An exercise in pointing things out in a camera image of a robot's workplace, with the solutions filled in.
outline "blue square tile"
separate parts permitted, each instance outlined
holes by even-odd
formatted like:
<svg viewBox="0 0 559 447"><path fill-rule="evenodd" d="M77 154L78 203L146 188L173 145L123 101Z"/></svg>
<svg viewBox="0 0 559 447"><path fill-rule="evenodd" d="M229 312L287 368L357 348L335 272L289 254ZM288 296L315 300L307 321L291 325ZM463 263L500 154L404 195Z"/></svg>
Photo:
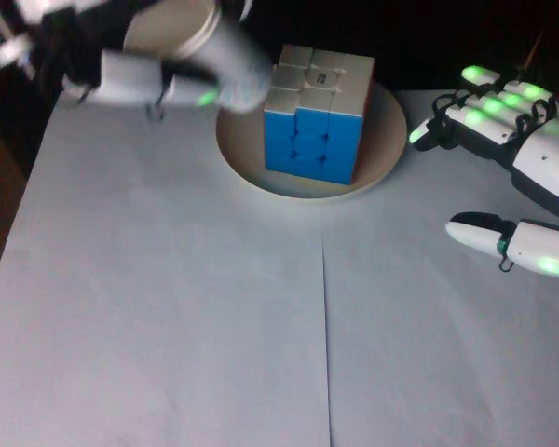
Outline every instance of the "blue square tile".
<svg viewBox="0 0 559 447"><path fill-rule="evenodd" d="M292 173L292 158L279 154L265 154L265 169L277 172Z"/></svg>
<svg viewBox="0 0 559 447"><path fill-rule="evenodd" d="M329 114L329 138L359 138L362 131L362 116Z"/></svg>
<svg viewBox="0 0 559 447"><path fill-rule="evenodd" d="M301 132L294 139L294 150L298 156L321 158L325 155L326 142L324 135L318 136Z"/></svg>
<svg viewBox="0 0 559 447"><path fill-rule="evenodd" d="M296 130L314 135L325 135L329 125L329 112L296 109Z"/></svg>
<svg viewBox="0 0 559 447"><path fill-rule="evenodd" d="M323 164L314 158L295 156L292 159L292 174L309 179L320 180Z"/></svg>
<svg viewBox="0 0 559 447"><path fill-rule="evenodd" d="M294 137L265 134L266 153L291 156L294 152Z"/></svg>
<svg viewBox="0 0 559 447"><path fill-rule="evenodd" d="M295 115L264 113L265 135L293 136L295 124Z"/></svg>
<svg viewBox="0 0 559 447"><path fill-rule="evenodd" d="M353 171L353 165L345 165L325 160L321 177L326 182L350 184Z"/></svg>
<svg viewBox="0 0 559 447"><path fill-rule="evenodd" d="M325 157L329 161L352 166L356 162L359 137L330 137L325 146Z"/></svg>

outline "rubik's cube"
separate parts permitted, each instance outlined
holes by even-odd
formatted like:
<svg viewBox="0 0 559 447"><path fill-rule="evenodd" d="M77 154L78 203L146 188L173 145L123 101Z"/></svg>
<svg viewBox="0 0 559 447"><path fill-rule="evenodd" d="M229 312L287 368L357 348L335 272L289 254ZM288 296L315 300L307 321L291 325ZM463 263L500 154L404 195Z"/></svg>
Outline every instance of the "rubik's cube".
<svg viewBox="0 0 559 447"><path fill-rule="evenodd" d="M285 45L265 106L266 169L350 184L374 65Z"/></svg>

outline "white paper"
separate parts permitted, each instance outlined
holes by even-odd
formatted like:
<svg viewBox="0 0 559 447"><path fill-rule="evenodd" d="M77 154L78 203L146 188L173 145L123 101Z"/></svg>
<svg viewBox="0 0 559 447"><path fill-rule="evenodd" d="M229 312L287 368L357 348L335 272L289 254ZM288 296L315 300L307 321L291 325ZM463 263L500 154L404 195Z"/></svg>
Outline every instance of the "white paper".
<svg viewBox="0 0 559 447"><path fill-rule="evenodd" d="M0 447L327 447L320 234L215 111L56 110L0 265Z"/></svg>
<svg viewBox="0 0 559 447"><path fill-rule="evenodd" d="M437 94L400 95L409 129ZM559 223L460 148L322 211L335 446L559 447L559 279L456 244L470 210Z"/></svg>

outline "table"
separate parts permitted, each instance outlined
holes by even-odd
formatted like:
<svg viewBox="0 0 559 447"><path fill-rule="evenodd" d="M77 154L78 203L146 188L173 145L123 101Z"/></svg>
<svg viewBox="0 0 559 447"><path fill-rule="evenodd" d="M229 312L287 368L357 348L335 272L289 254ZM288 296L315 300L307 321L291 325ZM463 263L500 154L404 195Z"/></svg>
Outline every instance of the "table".
<svg viewBox="0 0 559 447"><path fill-rule="evenodd" d="M410 129L438 93L397 93ZM559 446L559 280L443 229L558 221L463 150L270 200L215 115L54 112L0 264L0 447Z"/></svg>

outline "dark background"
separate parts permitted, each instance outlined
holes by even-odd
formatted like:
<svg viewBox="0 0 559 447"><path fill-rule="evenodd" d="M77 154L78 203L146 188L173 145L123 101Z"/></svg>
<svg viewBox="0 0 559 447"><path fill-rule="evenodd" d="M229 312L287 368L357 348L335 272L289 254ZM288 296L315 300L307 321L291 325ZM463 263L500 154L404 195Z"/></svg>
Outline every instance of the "dark background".
<svg viewBox="0 0 559 447"><path fill-rule="evenodd" d="M255 0L245 29L274 60L284 43L372 56L389 89L521 66L542 34L527 80L559 92L559 0ZM17 70L0 73L0 136L26 176L52 108Z"/></svg>

